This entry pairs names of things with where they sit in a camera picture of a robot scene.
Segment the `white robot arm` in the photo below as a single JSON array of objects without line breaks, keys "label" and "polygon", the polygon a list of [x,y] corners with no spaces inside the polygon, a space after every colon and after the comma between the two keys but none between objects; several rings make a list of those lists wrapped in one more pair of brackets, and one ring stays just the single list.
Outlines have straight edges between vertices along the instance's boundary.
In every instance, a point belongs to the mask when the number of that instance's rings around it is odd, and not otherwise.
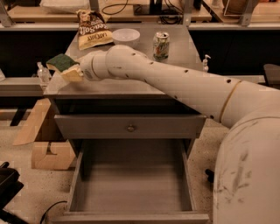
[{"label": "white robot arm", "polygon": [[159,63],[126,45],[74,63],[89,81],[142,81],[227,127],[214,171],[213,223],[280,224],[280,90]]}]

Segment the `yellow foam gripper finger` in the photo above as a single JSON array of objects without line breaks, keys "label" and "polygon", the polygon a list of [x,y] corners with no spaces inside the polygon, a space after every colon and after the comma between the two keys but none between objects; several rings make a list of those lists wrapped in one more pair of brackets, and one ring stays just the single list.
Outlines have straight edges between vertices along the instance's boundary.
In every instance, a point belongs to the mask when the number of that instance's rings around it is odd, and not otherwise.
[{"label": "yellow foam gripper finger", "polygon": [[70,82],[79,82],[83,81],[83,73],[79,66],[72,66],[67,70],[61,73],[61,76],[64,80]]}]

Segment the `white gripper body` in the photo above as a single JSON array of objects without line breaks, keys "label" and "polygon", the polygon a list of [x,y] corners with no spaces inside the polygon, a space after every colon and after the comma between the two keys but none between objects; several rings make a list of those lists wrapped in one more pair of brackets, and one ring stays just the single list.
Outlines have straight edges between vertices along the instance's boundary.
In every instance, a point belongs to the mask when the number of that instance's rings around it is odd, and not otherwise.
[{"label": "white gripper body", "polygon": [[96,76],[92,66],[94,55],[89,53],[80,58],[80,69],[83,72],[84,77],[89,81],[95,81]]}]

